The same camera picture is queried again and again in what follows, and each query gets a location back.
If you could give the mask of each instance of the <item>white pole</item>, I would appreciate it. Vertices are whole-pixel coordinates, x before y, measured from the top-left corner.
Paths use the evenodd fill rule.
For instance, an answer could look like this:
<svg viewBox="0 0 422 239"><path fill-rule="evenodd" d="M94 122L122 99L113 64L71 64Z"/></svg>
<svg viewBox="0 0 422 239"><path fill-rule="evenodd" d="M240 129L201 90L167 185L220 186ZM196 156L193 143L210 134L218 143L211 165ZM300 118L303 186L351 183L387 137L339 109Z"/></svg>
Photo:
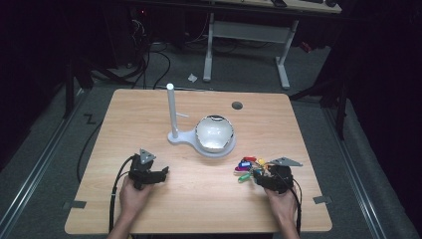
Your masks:
<svg viewBox="0 0 422 239"><path fill-rule="evenodd" d="M168 95L168 106L170 108L171 131L173 134L173 138L178 138L179 129L177 129L176 103L174 100L174 86L171 83L167 84L167 95Z"/></svg>

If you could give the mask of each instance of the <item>cord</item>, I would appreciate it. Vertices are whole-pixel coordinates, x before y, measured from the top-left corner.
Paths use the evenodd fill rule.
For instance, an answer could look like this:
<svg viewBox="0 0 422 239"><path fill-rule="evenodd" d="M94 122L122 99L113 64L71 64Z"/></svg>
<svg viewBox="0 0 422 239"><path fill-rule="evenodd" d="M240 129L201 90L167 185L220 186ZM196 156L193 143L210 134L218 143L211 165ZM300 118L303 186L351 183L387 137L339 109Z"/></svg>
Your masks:
<svg viewBox="0 0 422 239"><path fill-rule="evenodd" d="M221 54L229 54L232 53L233 51L235 51L238 48L238 41L235 39L219 39L220 41L214 41L216 43L227 43L225 45L223 45L223 47L228 47L229 45L233 45L232 49L227 50L227 51L219 51L217 50L216 44L213 44L213 51L216 53L221 53Z"/></svg>
<svg viewBox="0 0 422 239"><path fill-rule="evenodd" d="M146 36L144 36L141 39L141 42L143 42L143 44L140 46L140 48L137 50L136 53L136 61L138 62L138 66L136 68L136 70L134 70L133 72L125 75L125 76L117 76L116 74L112 73L111 71L104 69L98 65L95 65L94 63L91 62L87 62L87 64L93 65L94 69L97 69L101 74L105 75L105 78L96 75L95 73L91 72L91 75L93 78L96 78L98 80L102 80L102 81L107 81L107 80L113 80L116 81L118 83L121 84L126 84L126 85L132 85L132 82L127 81L127 79L135 77L136 75L140 74L142 75L142 73L146 70L146 65L143 63L143 53L147 51L147 48L150 47L149 45L149 40L151 38L151 34L146 34Z"/></svg>
<svg viewBox="0 0 422 239"><path fill-rule="evenodd" d="M134 89L137 85L137 82L139 81L139 79L143 76L143 78L145 79L145 73L146 73L146 69L148 68L148 63L145 63L145 59L142 58L142 64L144 65L144 69L143 71L139 74L139 76L136 78L136 80L133 82L131 88Z"/></svg>
<svg viewBox="0 0 422 239"><path fill-rule="evenodd" d="M246 48L260 49L260 48L266 48L266 47L273 46L275 43L266 42L266 43L261 43L261 45L259 45L259 46L254 46L254 45L251 45L251 44L245 44L245 43L243 43L243 41L238 41L238 44L240 46L246 47Z"/></svg>
<svg viewBox="0 0 422 239"><path fill-rule="evenodd" d="M189 42L186 42L186 43L185 43L185 45L190 44L190 43L201 42L201 41L203 41L203 40L205 40L205 39L208 39L208 37L204 37L204 38L202 38L202 39L199 39L199 38L201 38L201 37L204 35L205 29L207 29L207 25L208 25L209 18L210 18L210 14L208 13L208 14L207 14L207 17L205 18L204 27L202 28L201 33L200 33L200 34L198 35L198 37L197 37L197 38L195 38L194 40L189 41Z"/></svg>
<svg viewBox="0 0 422 239"><path fill-rule="evenodd" d="M296 220L296 230L298 231L298 234L301 235L301 226L302 226L302 189L301 186L298 184L296 180L293 179L293 181L298 185L299 191L301 193L301 200L298 199L298 195L292 190L291 187L286 183L286 181L280 176L280 174L276 171L276 174L280 177L280 179L283 181L283 183L288 187L289 191L292 193L293 197L296 200L296 203L298 204L298 218Z"/></svg>
<svg viewBox="0 0 422 239"><path fill-rule="evenodd" d="M151 48L149 47L148 48L148 58L147 58L147 60L146 60L146 67L148 68L148 66L149 66L149 59L150 59L150 53L151 53ZM144 90L146 90L146 69L145 69L145 72L144 72L144 74L143 74L143 89Z"/></svg>
<svg viewBox="0 0 422 239"><path fill-rule="evenodd" d="M125 174L127 174L127 172L121 174L121 172L123 171L124 167L127 165L127 163L131 160L134 159L134 156L131 156L130 158L128 158L123 165L121 166L120 170L118 171L117 177L115 178L114 181L114 186L112 187L112 191L111 191L111 199L109 201L109 221L108 221L108 232L111 232L112 228L114 227L114 202L115 202L115 194L117 192L117 183L118 180Z"/></svg>
<svg viewBox="0 0 422 239"><path fill-rule="evenodd" d="M153 53L164 52L168 48L168 44L165 43L165 42L156 42L156 43L152 43L152 45L164 45L164 47L162 49L151 51Z"/></svg>
<svg viewBox="0 0 422 239"><path fill-rule="evenodd" d="M103 124L103 121L101 121L96 129L94 129L94 131L91 133L90 137L87 139L87 141L85 142L84 148L81 151L80 157L78 159L78 165L77 165L77 179L78 182L81 183L82 179L81 179L81 173L80 173L80 167L81 167L81 161L82 161L82 156L84 155L85 150L87 149L88 143L91 141L91 138L93 138L94 134L96 133L97 130L99 130L100 126Z"/></svg>
<svg viewBox="0 0 422 239"><path fill-rule="evenodd" d="M162 76L160 78L158 78L158 80L155 81L155 84L152 87L153 90L155 90L155 88L157 87L157 85L161 81L161 79L163 79L164 76L167 75L168 71L170 71L170 66L171 66L170 59L167 56L165 56L164 54L162 54L160 52L154 52L154 53L159 54L159 55L165 57L167 59L167 61L168 61L168 67L167 67L167 70L165 70L164 74L162 74Z"/></svg>

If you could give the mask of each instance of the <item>gray carpet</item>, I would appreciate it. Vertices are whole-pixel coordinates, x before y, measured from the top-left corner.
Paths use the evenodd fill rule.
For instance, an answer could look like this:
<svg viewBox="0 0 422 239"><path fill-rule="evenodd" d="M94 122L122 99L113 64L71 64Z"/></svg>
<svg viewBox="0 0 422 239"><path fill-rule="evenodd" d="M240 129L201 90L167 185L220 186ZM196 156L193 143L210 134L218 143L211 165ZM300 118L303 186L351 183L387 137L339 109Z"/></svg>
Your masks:
<svg viewBox="0 0 422 239"><path fill-rule="evenodd" d="M156 50L160 48L162 49L163 45L154 46ZM217 50L232 51L231 46ZM181 51L168 46L162 53L170 59L171 67L158 85L165 86L166 83L171 82L176 87L187 89L292 95L314 83L329 53L329 49L322 49L306 54L301 49L292 48L286 61L292 88L284 91L280 86L274 65L274 57L277 56L278 50L280 46L270 45L259 49L237 47L227 54L216 53L213 79L211 83L203 83L201 77L205 50L187 48ZM146 84L149 89L164 73L167 64L163 56L156 53L150 54L150 64L146 71ZM131 70L120 69L116 72L124 75L129 71ZM197 76L198 81L195 83L187 81L190 74ZM63 209L63 205L73 200L78 190L77 164L85 143L104 118L113 91L121 87L112 82L96 81L95 87L85 94L87 97L75 112L50 165L8 238L105 238L104 235L66 234L64 226L69 210ZM142 80L140 80L137 88L142 87ZM0 185L1 215L6 213L55 129L61 123L64 99L64 91L60 91L49 108L34 123L30 135L12 161L1 172L0 180L7 181ZM335 134L332 133L332 125L326 118L326 110L322 110L314 98L293 102L293 107L322 194L332 199L332 203L327 205L333 224L332 229L325 233L303 233L302 238L372 238L347 176L343 153L338 146ZM419 238L380 169L350 104L347 107L344 126L344 143L372 199L386 238ZM81 173L84 172L96 136L95 133L83 153Z"/></svg>

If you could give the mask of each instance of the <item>small hole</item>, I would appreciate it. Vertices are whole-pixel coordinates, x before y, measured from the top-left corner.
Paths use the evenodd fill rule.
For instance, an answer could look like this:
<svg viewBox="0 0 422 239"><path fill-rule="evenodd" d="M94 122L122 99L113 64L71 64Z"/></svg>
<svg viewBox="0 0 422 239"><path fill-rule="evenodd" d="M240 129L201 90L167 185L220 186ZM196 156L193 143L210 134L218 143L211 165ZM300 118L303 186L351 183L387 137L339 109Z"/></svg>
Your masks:
<svg viewBox="0 0 422 239"><path fill-rule="evenodd" d="M242 109L242 107L243 107L243 105L242 105L242 103L240 103L240 102L234 102L234 103L232 103L232 108L233 108L234 110L241 110L241 109Z"/></svg>

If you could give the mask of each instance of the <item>forearm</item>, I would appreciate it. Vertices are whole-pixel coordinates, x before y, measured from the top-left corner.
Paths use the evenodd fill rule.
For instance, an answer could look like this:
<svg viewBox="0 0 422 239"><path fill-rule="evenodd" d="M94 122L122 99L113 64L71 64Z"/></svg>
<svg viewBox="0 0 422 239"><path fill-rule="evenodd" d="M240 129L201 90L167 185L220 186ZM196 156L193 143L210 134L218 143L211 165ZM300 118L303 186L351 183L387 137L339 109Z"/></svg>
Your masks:
<svg viewBox="0 0 422 239"><path fill-rule="evenodd" d="M300 238L294 221L281 220L280 218L278 218L278 224L280 227L280 232L282 233L284 239Z"/></svg>
<svg viewBox="0 0 422 239"><path fill-rule="evenodd" d="M114 224L107 239L126 239L134 218L128 215L120 215Z"/></svg>

